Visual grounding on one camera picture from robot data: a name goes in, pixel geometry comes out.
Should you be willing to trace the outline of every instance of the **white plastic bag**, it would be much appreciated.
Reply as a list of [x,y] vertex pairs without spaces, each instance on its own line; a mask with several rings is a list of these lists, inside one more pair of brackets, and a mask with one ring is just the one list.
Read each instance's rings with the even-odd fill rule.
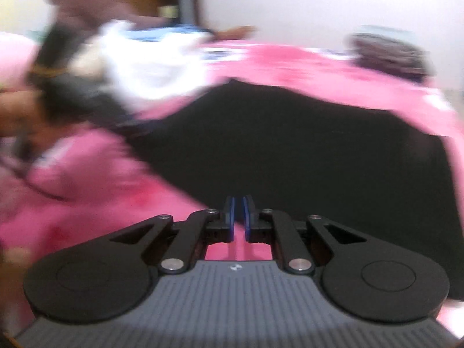
[[157,102],[194,95],[206,85],[200,45],[204,33],[166,35],[161,41],[124,37],[132,24],[112,21],[101,28],[100,48],[115,97],[131,112],[146,111]]

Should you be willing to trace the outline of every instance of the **black robotic device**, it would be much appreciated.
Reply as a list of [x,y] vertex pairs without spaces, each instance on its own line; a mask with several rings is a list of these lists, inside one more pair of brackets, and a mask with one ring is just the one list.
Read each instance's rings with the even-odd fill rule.
[[[250,197],[186,221],[150,218],[45,257],[24,281],[24,348],[430,347],[449,282],[432,260],[324,217],[294,221]],[[268,261],[205,260],[236,216]]]

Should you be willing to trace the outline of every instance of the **white wall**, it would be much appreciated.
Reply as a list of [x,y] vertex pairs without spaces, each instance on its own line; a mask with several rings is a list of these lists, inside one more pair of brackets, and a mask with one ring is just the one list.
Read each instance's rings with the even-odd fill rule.
[[362,24],[413,31],[430,51],[440,86],[461,88],[464,0],[201,0],[215,29],[255,25],[256,38],[277,43],[342,48]]
[[0,31],[43,30],[51,19],[52,7],[45,0],[0,0]]

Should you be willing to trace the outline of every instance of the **silver screw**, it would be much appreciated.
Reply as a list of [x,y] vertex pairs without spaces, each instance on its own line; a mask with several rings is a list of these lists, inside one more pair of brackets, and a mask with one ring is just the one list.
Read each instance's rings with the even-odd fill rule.
[[184,266],[184,262],[177,258],[164,259],[161,262],[161,266],[168,271],[177,271]]
[[308,259],[292,259],[289,261],[289,267],[295,271],[306,271],[312,267],[312,263]]

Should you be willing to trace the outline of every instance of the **black garment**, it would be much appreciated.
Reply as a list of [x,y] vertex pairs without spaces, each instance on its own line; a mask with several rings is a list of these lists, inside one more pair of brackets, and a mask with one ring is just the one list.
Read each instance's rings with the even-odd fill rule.
[[464,240],[442,141],[387,111],[231,81],[164,120],[134,151],[209,207],[252,195],[296,219],[326,216],[441,264],[464,299]]

